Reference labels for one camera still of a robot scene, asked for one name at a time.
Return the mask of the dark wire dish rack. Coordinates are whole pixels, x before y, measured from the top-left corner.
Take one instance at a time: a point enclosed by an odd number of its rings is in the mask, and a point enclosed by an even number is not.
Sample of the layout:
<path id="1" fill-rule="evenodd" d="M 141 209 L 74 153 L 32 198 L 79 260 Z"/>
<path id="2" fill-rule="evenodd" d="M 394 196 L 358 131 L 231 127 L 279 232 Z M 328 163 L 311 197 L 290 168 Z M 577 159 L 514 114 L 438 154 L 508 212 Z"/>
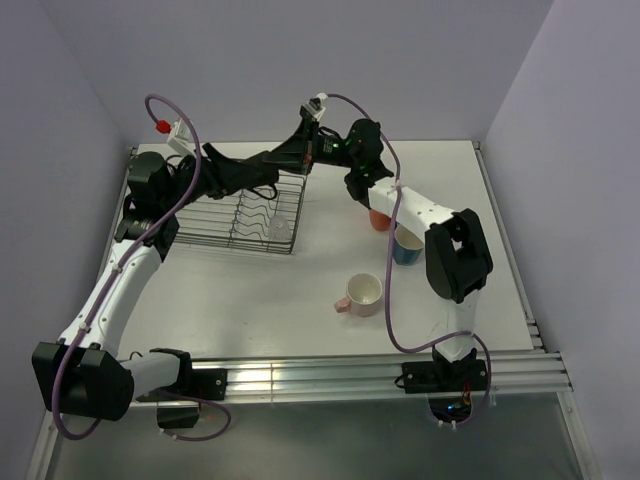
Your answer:
<path id="1" fill-rule="evenodd" d="M 276 183 L 279 195 L 264 200 L 241 190 L 220 200 L 202 197 L 177 213 L 180 229 L 176 241 L 186 245 L 220 247 L 288 255 L 295 245 L 306 190 L 306 178 L 282 173 Z M 289 221 L 291 239 L 268 238 L 274 215 Z"/>

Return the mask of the clear glass cup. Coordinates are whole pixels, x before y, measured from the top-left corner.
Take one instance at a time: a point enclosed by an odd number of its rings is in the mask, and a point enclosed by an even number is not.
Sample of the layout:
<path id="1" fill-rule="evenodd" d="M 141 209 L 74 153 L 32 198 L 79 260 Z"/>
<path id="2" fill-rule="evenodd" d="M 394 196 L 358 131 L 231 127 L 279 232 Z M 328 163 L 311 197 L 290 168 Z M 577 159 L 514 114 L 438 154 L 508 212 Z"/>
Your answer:
<path id="1" fill-rule="evenodd" d="M 289 221 L 283 215 L 274 215 L 269 222 L 268 238 L 271 241 L 286 242 L 291 239 Z"/>

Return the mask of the orange mug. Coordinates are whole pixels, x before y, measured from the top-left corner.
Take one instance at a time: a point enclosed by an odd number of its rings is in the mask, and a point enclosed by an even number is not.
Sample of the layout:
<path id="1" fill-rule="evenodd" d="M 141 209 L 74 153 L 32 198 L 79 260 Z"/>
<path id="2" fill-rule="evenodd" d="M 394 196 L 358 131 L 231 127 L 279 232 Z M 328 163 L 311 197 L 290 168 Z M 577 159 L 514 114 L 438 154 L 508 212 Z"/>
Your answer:
<path id="1" fill-rule="evenodd" d="M 391 225 L 391 218 L 383 213 L 380 213 L 374 209 L 368 211 L 369 222 L 371 227 L 379 232 L 388 231 Z"/>

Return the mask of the pink mug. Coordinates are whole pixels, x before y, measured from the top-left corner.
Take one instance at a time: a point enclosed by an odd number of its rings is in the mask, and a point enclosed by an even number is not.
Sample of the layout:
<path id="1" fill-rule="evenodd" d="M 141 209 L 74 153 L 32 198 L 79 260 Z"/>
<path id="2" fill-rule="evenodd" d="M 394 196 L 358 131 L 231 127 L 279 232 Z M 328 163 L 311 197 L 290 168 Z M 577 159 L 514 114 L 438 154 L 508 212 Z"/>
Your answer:
<path id="1" fill-rule="evenodd" d="M 360 318 L 370 317 L 381 308 L 383 294 L 383 284 L 378 277 L 358 273 L 347 282 L 345 296 L 334 303 L 334 310 Z"/>

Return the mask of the dark grey mug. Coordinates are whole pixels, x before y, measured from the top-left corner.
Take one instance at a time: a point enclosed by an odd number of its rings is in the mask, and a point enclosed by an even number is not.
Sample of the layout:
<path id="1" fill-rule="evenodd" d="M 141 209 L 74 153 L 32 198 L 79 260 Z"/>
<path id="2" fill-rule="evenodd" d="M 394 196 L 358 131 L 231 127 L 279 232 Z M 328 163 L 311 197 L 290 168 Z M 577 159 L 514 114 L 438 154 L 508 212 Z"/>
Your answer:
<path id="1" fill-rule="evenodd" d="M 248 190 L 264 200 L 275 200 L 279 191 L 276 183 L 279 181 L 279 174 L 250 176 L 242 181 L 242 189 Z"/>

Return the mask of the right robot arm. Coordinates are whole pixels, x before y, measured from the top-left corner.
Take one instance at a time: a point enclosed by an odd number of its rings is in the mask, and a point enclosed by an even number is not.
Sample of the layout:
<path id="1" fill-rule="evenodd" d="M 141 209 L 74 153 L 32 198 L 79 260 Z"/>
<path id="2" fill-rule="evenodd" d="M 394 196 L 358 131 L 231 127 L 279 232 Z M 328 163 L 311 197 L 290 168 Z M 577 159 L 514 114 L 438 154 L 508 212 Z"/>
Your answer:
<path id="1" fill-rule="evenodd" d="M 245 162 L 270 175 L 306 175 L 316 164 L 342 167 L 353 200 L 388 216 L 395 230 L 406 229 L 421 239 L 428 284 L 447 313 L 444 331 L 436 339 L 413 348 L 392 343 L 405 354 L 432 352 L 426 376 L 407 372 L 405 383 L 415 384 L 419 393 L 488 392 L 491 361 L 478 357 L 488 349 L 474 331 L 479 294 L 493 270 L 481 221 L 471 209 L 443 207 L 402 185 L 400 171 L 389 170 L 382 161 L 383 152 L 392 149 L 380 124 L 368 117 L 356 120 L 346 136 L 304 118 L 285 142 Z"/>

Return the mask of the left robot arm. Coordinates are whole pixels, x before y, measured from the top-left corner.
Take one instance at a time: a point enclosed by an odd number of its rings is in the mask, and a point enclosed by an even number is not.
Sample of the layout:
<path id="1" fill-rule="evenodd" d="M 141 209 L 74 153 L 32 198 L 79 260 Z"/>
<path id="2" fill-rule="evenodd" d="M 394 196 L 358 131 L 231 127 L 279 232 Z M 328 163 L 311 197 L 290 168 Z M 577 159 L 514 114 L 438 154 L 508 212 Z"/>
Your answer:
<path id="1" fill-rule="evenodd" d="M 185 351 L 156 348 L 129 361 L 117 356 L 137 301 L 176 238 L 177 210 L 202 196 L 220 199 L 274 187 L 279 180 L 264 152 L 245 160 L 227 158 L 210 144 L 204 152 L 202 160 L 188 155 L 177 166 L 157 152 L 132 158 L 123 217 L 102 276 L 58 340 L 39 343 L 32 354 L 45 406 L 55 415 L 116 421 L 132 400 L 154 390 L 172 399 L 193 391 L 195 375 Z"/>

